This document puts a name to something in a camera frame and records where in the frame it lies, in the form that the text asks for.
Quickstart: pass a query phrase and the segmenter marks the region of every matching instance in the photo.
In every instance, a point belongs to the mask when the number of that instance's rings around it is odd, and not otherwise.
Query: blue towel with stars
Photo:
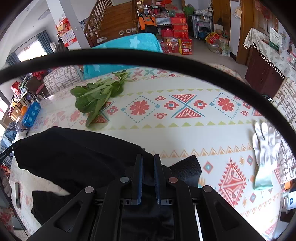
[[[150,33],[134,34],[122,38],[114,39],[100,44],[93,48],[121,48],[121,49],[138,49],[162,53],[162,48],[157,38]],[[134,68],[134,65],[123,64],[87,64],[83,66],[83,78],[85,80],[120,71],[123,69]]]

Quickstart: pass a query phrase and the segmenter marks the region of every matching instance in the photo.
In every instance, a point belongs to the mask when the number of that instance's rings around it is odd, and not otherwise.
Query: calendar page
[[[65,18],[56,27],[65,47],[68,47],[69,45],[77,41],[77,38],[75,37],[68,18]]]

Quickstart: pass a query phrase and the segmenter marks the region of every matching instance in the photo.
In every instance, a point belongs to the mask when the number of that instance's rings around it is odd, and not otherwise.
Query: curtain rod
[[[17,50],[18,48],[20,48],[22,45],[24,45],[25,43],[27,43],[27,42],[29,42],[32,38],[30,38],[30,39],[28,39],[26,42],[24,42],[23,44],[21,44],[19,47],[17,47],[15,50]]]

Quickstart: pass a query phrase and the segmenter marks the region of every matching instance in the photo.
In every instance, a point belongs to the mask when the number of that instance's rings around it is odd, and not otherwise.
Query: table
[[[41,110],[29,135],[52,126],[104,133],[136,143],[152,154],[160,154],[166,166],[196,155],[202,168],[200,187],[212,186],[270,240],[280,208],[279,167],[272,175],[272,189],[253,189],[256,161],[252,123],[265,121],[265,118],[240,98],[199,79],[145,67],[128,71],[130,81],[125,83],[123,93],[108,100],[90,128],[85,127],[87,115],[75,108],[71,87],[40,102]],[[40,224],[30,213],[31,192],[52,189],[65,195],[65,191],[18,169],[14,159],[10,179],[13,195],[15,181],[22,187],[23,210],[17,211],[33,233]]]

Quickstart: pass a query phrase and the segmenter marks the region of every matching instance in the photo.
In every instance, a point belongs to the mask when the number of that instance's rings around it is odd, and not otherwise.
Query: wooden staircase
[[[89,45],[94,47],[112,39],[137,33],[126,33],[127,29],[137,29],[136,14],[135,0],[116,6],[112,5],[111,0],[98,0],[84,29]],[[124,35],[119,35],[120,30],[124,31]]]

